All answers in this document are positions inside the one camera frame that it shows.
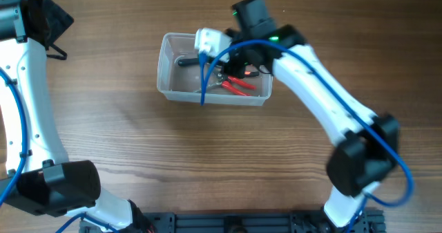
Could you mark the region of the red handled cutting pliers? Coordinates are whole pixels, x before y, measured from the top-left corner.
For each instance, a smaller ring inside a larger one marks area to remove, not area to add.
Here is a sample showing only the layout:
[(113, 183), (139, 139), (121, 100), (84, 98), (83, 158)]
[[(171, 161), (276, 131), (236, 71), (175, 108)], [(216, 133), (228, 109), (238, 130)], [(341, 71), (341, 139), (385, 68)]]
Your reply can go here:
[(245, 81), (242, 81), (241, 79), (238, 79), (236, 77), (232, 77), (230, 75), (222, 73), (219, 70), (214, 70), (213, 74), (217, 79), (216, 82), (222, 82), (221, 87), (231, 92), (234, 95), (250, 96), (249, 93), (246, 93), (241, 89), (238, 89), (238, 86), (241, 88), (245, 88), (247, 90), (252, 90), (252, 91), (256, 90), (256, 87), (254, 85), (246, 83)]

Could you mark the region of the black red screwdriver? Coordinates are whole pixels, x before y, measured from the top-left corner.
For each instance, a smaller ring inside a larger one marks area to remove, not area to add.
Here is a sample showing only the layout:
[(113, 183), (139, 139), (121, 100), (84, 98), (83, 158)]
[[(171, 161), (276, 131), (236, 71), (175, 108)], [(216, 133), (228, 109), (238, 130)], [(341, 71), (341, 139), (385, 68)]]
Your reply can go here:
[(195, 66), (200, 65), (200, 60), (198, 57), (194, 58), (179, 58), (177, 60), (177, 65), (180, 67), (189, 67), (189, 66)]

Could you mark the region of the clear plastic container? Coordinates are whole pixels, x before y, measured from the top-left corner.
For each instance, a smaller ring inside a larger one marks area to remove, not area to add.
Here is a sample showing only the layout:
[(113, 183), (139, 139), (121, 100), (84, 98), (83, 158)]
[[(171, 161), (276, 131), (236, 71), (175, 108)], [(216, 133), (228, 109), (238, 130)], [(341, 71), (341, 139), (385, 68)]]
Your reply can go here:
[[(194, 58), (198, 52), (194, 49), (194, 34), (170, 32), (165, 34), (160, 49), (157, 68), (157, 89), (168, 100), (180, 102), (200, 102), (200, 93), (194, 90), (201, 88), (200, 66), (180, 67), (179, 58)], [(222, 87), (209, 90), (205, 95), (206, 104), (228, 104), (243, 106), (261, 106), (271, 96), (273, 77), (260, 74), (258, 77), (246, 77), (244, 81), (256, 87), (247, 90), (250, 96), (234, 95)]]

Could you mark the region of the orange black needle-nose pliers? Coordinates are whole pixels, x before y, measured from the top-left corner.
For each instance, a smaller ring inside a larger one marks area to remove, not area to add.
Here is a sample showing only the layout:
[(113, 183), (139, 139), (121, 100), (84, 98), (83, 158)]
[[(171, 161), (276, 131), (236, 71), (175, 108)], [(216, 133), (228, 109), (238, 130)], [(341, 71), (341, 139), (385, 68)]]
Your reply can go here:
[(259, 71), (245, 71), (244, 77), (258, 77), (260, 75)]

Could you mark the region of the silver metal wrench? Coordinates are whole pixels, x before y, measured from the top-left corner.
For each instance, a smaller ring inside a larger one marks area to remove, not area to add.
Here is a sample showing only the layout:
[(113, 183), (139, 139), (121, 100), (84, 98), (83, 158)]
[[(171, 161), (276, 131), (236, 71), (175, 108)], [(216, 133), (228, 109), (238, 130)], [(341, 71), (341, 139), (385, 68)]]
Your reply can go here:
[[(214, 88), (218, 88), (222, 86), (222, 82), (214, 82), (212, 84), (208, 84), (205, 88), (205, 92), (207, 93), (209, 90), (214, 89)], [(203, 88), (199, 88), (197, 90), (194, 90), (194, 93), (201, 93), (203, 90)]]

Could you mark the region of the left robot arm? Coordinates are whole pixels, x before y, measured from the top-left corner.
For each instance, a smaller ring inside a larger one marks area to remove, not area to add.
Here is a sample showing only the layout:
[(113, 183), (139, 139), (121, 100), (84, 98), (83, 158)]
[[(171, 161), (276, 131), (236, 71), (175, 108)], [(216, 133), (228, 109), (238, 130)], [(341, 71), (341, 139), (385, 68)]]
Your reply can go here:
[(105, 190), (89, 160), (71, 161), (59, 137), (47, 85), (49, 59), (73, 18), (52, 0), (1, 0), (1, 115), (7, 178), (1, 202), (35, 216), (65, 216), (103, 232), (154, 232), (130, 200)]

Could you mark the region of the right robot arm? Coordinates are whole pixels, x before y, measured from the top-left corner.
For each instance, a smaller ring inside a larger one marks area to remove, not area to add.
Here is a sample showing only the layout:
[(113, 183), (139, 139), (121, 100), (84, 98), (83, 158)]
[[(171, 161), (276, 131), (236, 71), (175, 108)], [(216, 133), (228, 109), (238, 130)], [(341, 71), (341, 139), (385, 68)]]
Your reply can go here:
[(242, 0), (231, 9), (239, 29), (228, 29), (227, 35), (234, 44), (254, 43), (230, 52), (227, 73), (240, 76), (246, 64), (264, 66), (319, 121), (334, 146), (326, 165), (333, 188), (323, 211), (335, 228), (349, 230), (368, 195), (397, 166), (391, 154), (398, 148), (398, 121), (354, 99), (298, 30), (276, 25), (264, 0)]

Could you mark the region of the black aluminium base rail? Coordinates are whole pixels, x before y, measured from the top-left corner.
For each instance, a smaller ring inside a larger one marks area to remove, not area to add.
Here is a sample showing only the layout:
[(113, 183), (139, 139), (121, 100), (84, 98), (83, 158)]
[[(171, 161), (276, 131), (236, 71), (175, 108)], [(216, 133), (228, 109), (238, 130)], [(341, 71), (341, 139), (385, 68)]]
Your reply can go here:
[[(240, 226), (246, 232), (346, 232), (348, 226), (334, 226), (320, 210), (298, 210), (286, 213), (230, 213), (230, 214), (174, 214), (145, 213), (144, 216), (154, 227), (153, 232), (233, 232), (233, 227)], [(92, 213), (90, 217), (109, 224), (115, 229), (123, 229), (131, 223), (129, 216), (122, 220), (111, 214)], [(112, 232), (81, 222), (79, 232)], [(355, 220), (349, 232), (386, 233), (387, 227), (382, 210), (366, 209)]]

